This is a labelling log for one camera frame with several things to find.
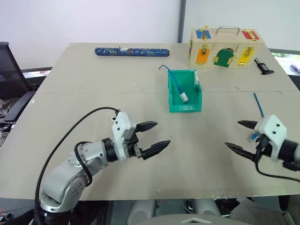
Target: green plastic bin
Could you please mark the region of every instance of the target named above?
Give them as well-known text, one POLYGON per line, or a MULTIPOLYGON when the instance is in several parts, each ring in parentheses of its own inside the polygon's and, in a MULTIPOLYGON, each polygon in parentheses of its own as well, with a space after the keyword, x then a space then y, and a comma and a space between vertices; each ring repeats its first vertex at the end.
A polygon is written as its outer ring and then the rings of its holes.
POLYGON ((188 97, 183 102, 179 91, 168 71, 169 107, 170 112, 200 112, 202 106, 202 92, 196 70, 172 70, 173 75, 188 97))

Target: black cable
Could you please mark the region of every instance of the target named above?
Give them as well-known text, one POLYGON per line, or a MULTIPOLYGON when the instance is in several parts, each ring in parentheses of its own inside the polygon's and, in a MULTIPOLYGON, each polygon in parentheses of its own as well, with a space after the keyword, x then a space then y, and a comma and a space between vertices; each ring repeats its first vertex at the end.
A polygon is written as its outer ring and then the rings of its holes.
POLYGON ((90 142, 79 142, 79 143, 77 143, 74 147, 74 152, 75 152, 76 158, 77 158, 79 164, 81 165, 82 169, 85 171, 86 175, 88 175, 89 182, 86 184, 86 187, 87 187, 92 183, 93 176, 90 173, 89 169, 85 166, 85 164, 84 164, 83 160, 81 159, 81 157, 79 155, 79 152, 78 152, 78 146, 81 145, 81 144, 85 144, 85 143, 90 143, 90 142))
POLYGON ((258 168, 258 162, 259 162, 259 159, 261 157, 261 154, 262 154, 262 151, 257 149, 256 150, 256 160, 255 160, 255 168, 256 168, 256 171, 263 175, 263 176, 267 176, 267 177, 273 177, 273 178, 279 178, 279 179, 286 179, 286 180, 293 180, 293 181, 297 181, 297 182, 300 182, 300 180, 296 179, 296 178, 292 178, 292 177, 285 177, 285 176, 278 176, 278 175, 272 175, 272 174, 268 174, 268 173, 264 173, 264 172, 261 172, 258 168))
POLYGON ((63 136, 63 138, 60 140, 60 142, 58 142, 58 144, 55 146, 55 148, 52 150, 52 152, 50 153, 50 155, 48 156, 43 168, 42 168, 42 171, 38 177, 38 180, 37 180, 37 186, 36 186, 36 191, 35 191, 35 207, 34 207, 34 212, 37 214, 37 219, 38 219, 38 224, 41 225, 41 220, 40 220, 40 216, 38 214, 38 210, 39 210, 39 190, 40 190, 40 187, 41 187, 41 183, 42 183, 42 178, 43 178, 43 175, 45 173, 45 170, 46 170, 46 167, 47 165, 49 164, 50 162, 50 159, 51 157, 53 156, 53 154, 56 152, 56 150, 59 148, 59 146, 61 145, 61 143, 66 139, 66 137, 72 132, 72 130, 81 122, 83 121, 85 118, 87 118, 89 115, 93 114, 94 112, 96 111, 99 111, 99 110, 103 110, 103 109, 110 109, 110 110, 114 110, 116 113, 119 112, 118 109, 115 109, 115 108, 112 108, 112 107, 100 107, 100 108, 97 108, 97 109, 94 109, 92 111, 90 111, 88 114, 86 114, 85 116, 83 116, 80 120, 78 120, 69 130, 68 132, 63 136))

